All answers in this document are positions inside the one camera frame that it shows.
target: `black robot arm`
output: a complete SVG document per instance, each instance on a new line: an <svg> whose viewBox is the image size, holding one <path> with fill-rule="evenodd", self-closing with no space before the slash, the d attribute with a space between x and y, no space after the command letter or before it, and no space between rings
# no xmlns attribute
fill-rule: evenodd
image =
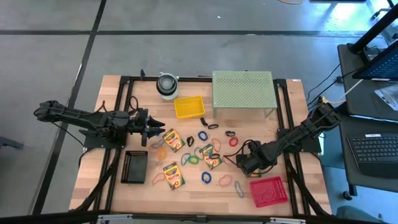
<svg viewBox="0 0 398 224"><path fill-rule="evenodd" d="M256 169L266 169L277 163L277 157L289 148L289 152L300 151L301 142L306 138L317 138L327 130L331 130L340 123L340 117L334 112L331 104L327 103L314 109L300 126L290 130L277 141L261 144L251 141L248 146L250 155L236 155L236 163L245 174Z"/></svg>
<svg viewBox="0 0 398 224"><path fill-rule="evenodd" d="M142 135L141 145L146 146L148 138L165 131L159 128L165 124L154 120L151 116L148 117L148 109L142 108L135 109L134 113L127 111L99 112L99 110L90 113L67 108L56 100L52 100L41 103L34 115L39 121L51 123L62 121L86 128L87 130L79 130L79 132L87 138L100 139L121 146L126 141L127 133L140 133Z"/></svg>

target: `orange rubber band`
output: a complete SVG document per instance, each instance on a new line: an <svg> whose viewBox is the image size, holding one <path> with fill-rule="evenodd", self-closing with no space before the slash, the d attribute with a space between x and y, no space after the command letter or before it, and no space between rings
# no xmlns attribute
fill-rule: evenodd
<svg viewBox="0 0 398 224"><path fill-rule="evenodd" d="M214 140L218 141L218 144L220 144L220 147L218 148L218 150L216 149L216 146L215 146L215 144L213 142ZM219 152L221 150L221 142L220 142L220 140L218 140L217 138L212 138L211 139L211 143L213 143L214 151Z"/></svg>
<svg viewBox="0 0 398 224"><path fill-rule="evenodd" d="M162 175L162 176L163 176L163 179L159 179L159 180L157 180L157 182L154 182L154 181L156 180L156 178L157 178L159 175ZM166 176L165 176L163 173L159 173L159 174L157 174L157 175L155 176L155 178L152 180L152 185L155 185L155 184L158 183L159 181L162 181L162 180L165 180L165 179L166 179Z"/></svg>
<svg viewBox="0 0 398 224"><path fill-rule="evenodd" d="M167 157L167 150L165 147L161 147L158 151L157 151L157 157L159 158L160 161L166 159Z"/></svg>
<svg viewBox="0 0 398 224"><path fill-rule="evenodd" d="M227 184L222 185L222 184L221 184L221 180L224 179L224 178L226 178L226 177L229 177L229 182L228 182ZM218 185L219 185L220 187L229 186L231 183L232 183L232 176L231 176L231 175L228 175L228 174L226 174L226 175L222 176L220 179L218 179Z"/></svg>

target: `concrete floor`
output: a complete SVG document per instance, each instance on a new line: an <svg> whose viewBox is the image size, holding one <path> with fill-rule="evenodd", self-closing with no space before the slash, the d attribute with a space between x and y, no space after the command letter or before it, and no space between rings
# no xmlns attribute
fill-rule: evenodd
<svg viewBox="0 0 398 224"><path fill-rule="evenodd" d="M0 30L91 30L100 0L0 1ZM99 30L300 30L332 35L98 35L95 38L75 107L94 108L103 75L211 75L213 70L267 70L274 78L299 78L305 91L321 82L339 64L337 45L355 42L340 31L366 31L372 26L366 3L305 1L291 6L276 0L113 0L105 5ZM80 67L87 35L0 35L0 136L25 143L21 151L0 152L0 216L30 212L56 127L32 115L45 100L68 101ZM383 38L371 44L385 47ZM340 69L332 77L340 75ZM333 81L313 91L311 98ZM343 94L335 85L325 95ZM83 139L78 128L71 133ZM66 136L44 213L69 206L81 146ZM371 215L394 213L398 194L361 188L364 195L347 202L344 170L324 168L332 210L354 205Z"/></svg>

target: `rubber band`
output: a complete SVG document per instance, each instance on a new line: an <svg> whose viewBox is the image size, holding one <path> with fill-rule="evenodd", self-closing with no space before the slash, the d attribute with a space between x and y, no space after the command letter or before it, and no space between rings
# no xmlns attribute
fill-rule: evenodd
<svg viewBox="0 0 398 224"><path fill-rule="evenodd" d="M241 184L237 180L235 181L235 191L236 191L236 193L238 193L240 198L244 197L244 193L243 193L243 190L241 188Z"/></svg>
<svg viewBox="0 0 398 224"><path fill-rule="evenodd" d="M238 142L239 142L238 138L237 138L236 136L234 136L234 137L232 137L232 138L229 140L229 146L235 147L235 146L238 145Z"/></svg>
<svg viewBox="0 0 398 224"><path fill-rule="evenodd" d="M156 182L154 182L154 181L156 180L156 178L157 178L159 175L162 175L162 176L163 176L163 179L159 179L159 180L157 180ZM166 176L164 175L164 173L159 173L159 174L157 174L157 175L155 176L155 178L152 180L152 185L155 185L155 184L158 183L159 181L162 181L162 180L165 180L165 179L166 179Z"/></svg>
<svg viewBox="0 0 398 224"><path fill-rule="evenodd" d="M206 131L200 131L200 132L198 133L198 137L199 137L200 140L206 141L206 140L209 138L209 135L206 133Z"/></svg>
<svg viewBox="0 0 398 224"><path fill-rule="evenodd" d="M213 153L212 155L209 156L210 159L218 159L220 158L220 155L217 153Z"/></svg>
<svg viewBox="0 0 398 224"><path fill-rule="evenodd" d="M193 151L193 155L195 155L199 160L203 160L204 158L203 158L203 155L201 155L201 158L199 157L199 156L197 156L197 150L200 150L201 149L201 147L196 147L195 148L195 150Z"/></svg>
<svg viewBox="0 0 398 224"><path fill-rule="evenodd" d="M270 197L270 196L267 195L268 192L272 193L272 197ZM272 199L274 199L274 197L275 197L275 190L274 190L274 189L268 189L266 192L263 193L261 199L262 199L263 201L265 201L265 202L269 202L269 201L271 201Z"/></svg>
<svg viewBox="0 0 398 224"><path fill-rule="evenodd" d="M209 126L207 126L208 129L215 129L218 128L218 124L211 124Z"/></svg>
<svg viewBox="0 0 398 224"><path fill-rule="evenodd" d="M205 118L200 118L200 122L204 125L204 126L208 126L208 124L205 121Z"/></svg>
<svg viewBox="0 0 398 224"><path fill-rule="evenodd" d="M214 142L213 142L214 140L215 140L215 141L218 141L218 144L220 144L220 147L218 148L218 150L216 149L216 145L215 145ZM221 142L220 142L220 140L218 140L217 138L212 138L212 139L211 139L211 143L213 143L214 151L219 152L219 151L221 150Z"/></svg>
<svg viewBox="0 0 398 224"><path fill-rule="evenodd" d="M209 177L208 180L205 180L205 175L207 175ZM203 181L205 184L209 184L211 182L211 175L208 172L204 171L201 174L201 181Z"/></svg>
<svg viewBox="0 0 398 224"><path fill-rule="evenodd" d="M192 165L197 165L199 163L200 158L197 157L196 155L190 156L188 159L188 162L191 163Z"/></svg>
<svg viewBox="0 0 398 224"><path fill-rule="evenodd" d="M228 182L227 184L221 184L221 180L224 179L224 178L227 178L227 177L229 178L229 182ZM228 174L226 174L226 175L222 176L220 179L218 179L218 185L219 185L220 187L227 187L227 186L229 186L231 183L232 183L232 176L231 176L231 175L228 175Z"/></svg>
<svg viewBox="0 0 398 224"><path fill-rule="evenodd" d="M149 146L149 152L151 153L155 153L158 150L151 150L151 149L160 149L160 147L162 147L162 145L165 143L166 141L164 139L159 140L158 142L155 142L153 144L151 144Z"/></svg>
<svg viewBox="0 0 398 224"><path fill-rule="evenodd" d="M195 141L194 138L192 136L189 136L187 138L188 146L191 147L194 141Z"/></svg>
<svg viewBox="0 0 398 224"><path fill-rule="evenodd" d="M185 161L182 161L182 159L184 158L184 156L188 156L188 158L187 158ZM182 157L181 157L181 165L184 166L184 165L188 162L189 157L191 157L191 154L190 154L189 152L187 152L187 153L185 153L184 155L182 155Z"/></svg>
<svg viewBox="0 0 398 224"><path fill-rule="evenodd" d="M160 161L166 159L166 157L167 157L167 149L165 147L161 147L157 151L157 157L159 158Z"/></svg>
<svg viewBox="0 0 398 224"><path fill-rule="evenodd" d="M235 132L234 131L226 131L225 132L225 135L227 135L228 137L233 137L233 136L235 136Z"/></svg>

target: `crayon box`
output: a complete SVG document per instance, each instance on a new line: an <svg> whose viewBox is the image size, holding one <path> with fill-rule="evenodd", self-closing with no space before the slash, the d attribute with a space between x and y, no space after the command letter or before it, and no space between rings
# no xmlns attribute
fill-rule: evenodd
<svg viewBox="0 0 398 224"><path fill-rule="evenodd" d="M180 138L174 129L168 130L162 137L173 150L173 152L177 152L182 146L185 145L184 140Z"/></svg>
<svg viewBox="0 0 398 224"><path fill-rule="evenodd" d="M203 160L210 167L210 170L214 169L216 166L220 165L223 161L221 158L210 159L210 156L213 155L213 145L208 144L203 149L200 149L199 152L203 156Z"/></svg>
<svg viewBox="0 0 398 224"><path fill-rule="evenodd" d="M178 166L175 162L164 167L163 172L164 172L164 175L166 176L166 180L169 183L170 188L172 190L185 184L185 181L181 175L180 169L178 168Z"/></svg>

